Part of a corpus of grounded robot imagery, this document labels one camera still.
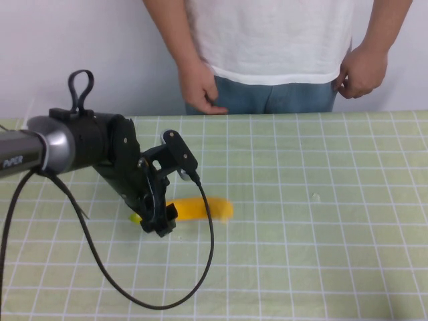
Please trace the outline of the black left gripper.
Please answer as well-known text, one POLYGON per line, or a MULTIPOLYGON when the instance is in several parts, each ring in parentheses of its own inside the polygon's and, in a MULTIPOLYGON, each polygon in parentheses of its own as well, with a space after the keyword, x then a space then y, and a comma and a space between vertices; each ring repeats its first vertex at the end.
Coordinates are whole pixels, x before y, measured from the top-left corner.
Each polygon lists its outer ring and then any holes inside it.
POLYGON ((175 204, 166 205, 169 179, 154 167, 149 154, 140 151, 131 119, 112 116, 107 121, 107 134, 108 158, 96 166, 96 171, 141 216, 144 232, 168 235, 178 217, 175 204))

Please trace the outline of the person's right hand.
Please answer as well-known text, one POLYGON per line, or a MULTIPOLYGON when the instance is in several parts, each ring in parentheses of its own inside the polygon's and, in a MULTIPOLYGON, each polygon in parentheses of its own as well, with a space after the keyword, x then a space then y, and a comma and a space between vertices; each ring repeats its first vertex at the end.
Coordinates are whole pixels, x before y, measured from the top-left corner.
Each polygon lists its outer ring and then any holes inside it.
POLYGON ((179 83, 184 101, 202 114, 226 114, 228 109, 215 104, 219 97, 212 71, 200 60, 178 66, 179 83))

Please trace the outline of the person's left hand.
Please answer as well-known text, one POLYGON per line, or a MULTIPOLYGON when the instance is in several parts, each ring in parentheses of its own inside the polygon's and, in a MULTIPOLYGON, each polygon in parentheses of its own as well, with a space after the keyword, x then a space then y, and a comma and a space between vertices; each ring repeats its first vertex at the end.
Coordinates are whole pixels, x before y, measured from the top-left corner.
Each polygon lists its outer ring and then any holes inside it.
POLYGON ((387 66, 387 51, 359 45, 342 61, 334 89, 346 99, 357 99, 370 94, 382 84, 387 66))

